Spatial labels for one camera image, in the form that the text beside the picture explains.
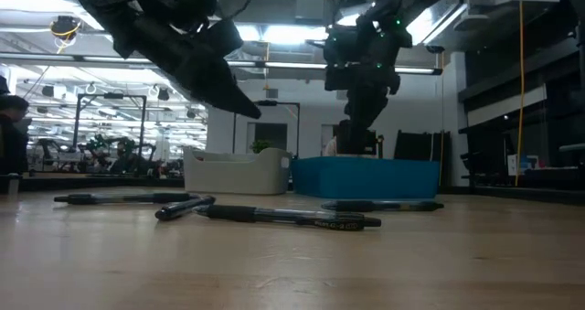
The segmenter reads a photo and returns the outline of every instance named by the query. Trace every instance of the ballpoint pen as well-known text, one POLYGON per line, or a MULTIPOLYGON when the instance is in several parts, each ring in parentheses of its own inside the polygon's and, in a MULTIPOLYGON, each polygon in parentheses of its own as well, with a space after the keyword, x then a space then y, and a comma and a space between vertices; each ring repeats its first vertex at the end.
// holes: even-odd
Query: ballpoint pen
POLYGON ((340 212, 370 212, 374 210, 394 211, 434 211, 443 208, 443 204, 434 201, 387 201, 387 200, 342 200, 329 201, 321 205, 323 209, 340 212))
POLYGON ((194 211, 210 219, 229 219, 237 222, 280 222, 312 225, 330 230, 358 231, 364 227, 380 227, 380 219, 358 213, 327 213, 322 211, 266 209, 247 206, 209 205, 194 211))
POLYGON ((72 194, 63 197, 55 197, 55 202, 66 202, 70 205, 125 203, 167 204, 171 202, 188 201, 192 198, 198 198, 198 195, 189 193, 151 193, 139 195, 72 194))
POLYGON ((185 214, 193 212, 193 208, 203 205, 213 205, 216 199, 211 196, 194 198, 188 201, 166 205, 156 211, 154 216, 162 221, 178 219, 185 214))

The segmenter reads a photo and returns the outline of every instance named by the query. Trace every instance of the pen clip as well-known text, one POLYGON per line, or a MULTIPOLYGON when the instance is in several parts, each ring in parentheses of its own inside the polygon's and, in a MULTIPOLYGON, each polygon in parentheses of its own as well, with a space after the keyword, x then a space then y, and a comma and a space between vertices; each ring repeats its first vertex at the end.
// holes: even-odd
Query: pen clip
POLYGON ((361 231, 364 229, 364 222, 357 219, 318 219, 314 225, 319 228, 340 231, 361 231))

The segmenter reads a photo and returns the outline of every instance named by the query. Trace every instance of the yellow cable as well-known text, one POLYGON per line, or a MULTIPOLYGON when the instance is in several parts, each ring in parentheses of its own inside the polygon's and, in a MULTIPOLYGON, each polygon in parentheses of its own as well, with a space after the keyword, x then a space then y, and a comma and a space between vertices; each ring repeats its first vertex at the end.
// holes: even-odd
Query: yellow cable
POLYGON ((522 125, 524 122, 524 91, 526 89, 524 68, 524 0, 520 0, 520 121, 518 122, 518 150, 516 151, 516 182, 518 187, 520 178, 520 158, 522 155, 522 125))
MULTIPOLYGON (((51 24, 48 26, 49 29, 52 29, 53 27, 53 23, 51 22, 51 24)), ((69 36, 70 34, 72 34, 73 32, 79 30, 81 27, 81 23, 78 23, 76 27, 74 27, 72 30, 64 32, 64 33, 57 33, 57 32, 53 32, 51 31, 51 33, 53 34, 53 36, 57 36, 57 37, 63 37, 63 36, 69 36)))
POLYGON ((67 40, 69 40, 69 37, 71 37, 71 34, 68 34, 67 35, 67 37, 63 41, 63 44, 61 44, 61 46, 58 48, 57 54, 61 54, 61 52, 63 51, 63 49, 65 49, 67 47, 67 40))
POLYGON ((445 79, 443 73, 445 73, 445 52, 441 53, 441 168, 439 170, 439 187, 442 185, 442 160, 443 160, 443 152, 445 150, 445 79))

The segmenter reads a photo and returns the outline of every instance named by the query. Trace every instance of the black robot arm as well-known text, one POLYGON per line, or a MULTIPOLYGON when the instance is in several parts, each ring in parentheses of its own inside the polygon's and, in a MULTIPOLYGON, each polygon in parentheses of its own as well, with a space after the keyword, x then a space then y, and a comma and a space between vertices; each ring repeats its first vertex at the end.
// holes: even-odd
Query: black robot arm
POLYGON ((241 47, 230 19, 209 26, 217 0, 80 0, 127 59, 138 51, 194 99, 252 118, 260 110, 241 91, 223 59, 241 47))
MULTIPOLYGON (((349 120, 340 123, 338 153, 365 152, 367 129, 386 108, 388 94, 399 90, 396 59, 401 48, 412 47, 406 27, 438 1, 375 0, 354 27, 333 24, 328 29, 329 37, 320 46, 327 62, 325 89, 347 90, 348 98, 345 114, 349 120)), ((343 5, 347 0, 336 2, 343 5)))

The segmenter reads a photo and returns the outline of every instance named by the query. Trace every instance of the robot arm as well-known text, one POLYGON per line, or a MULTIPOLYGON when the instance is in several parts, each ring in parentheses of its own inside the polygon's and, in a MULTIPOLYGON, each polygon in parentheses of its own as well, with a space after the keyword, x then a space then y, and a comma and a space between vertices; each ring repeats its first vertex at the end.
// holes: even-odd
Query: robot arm
POLYGON ((231 19, 209 27, 217 0, 80 0, 108 31, 114 49, 127 59, 138 51, 194 99, 219 109, 260 118, 223 59, 241 47, 231 19))

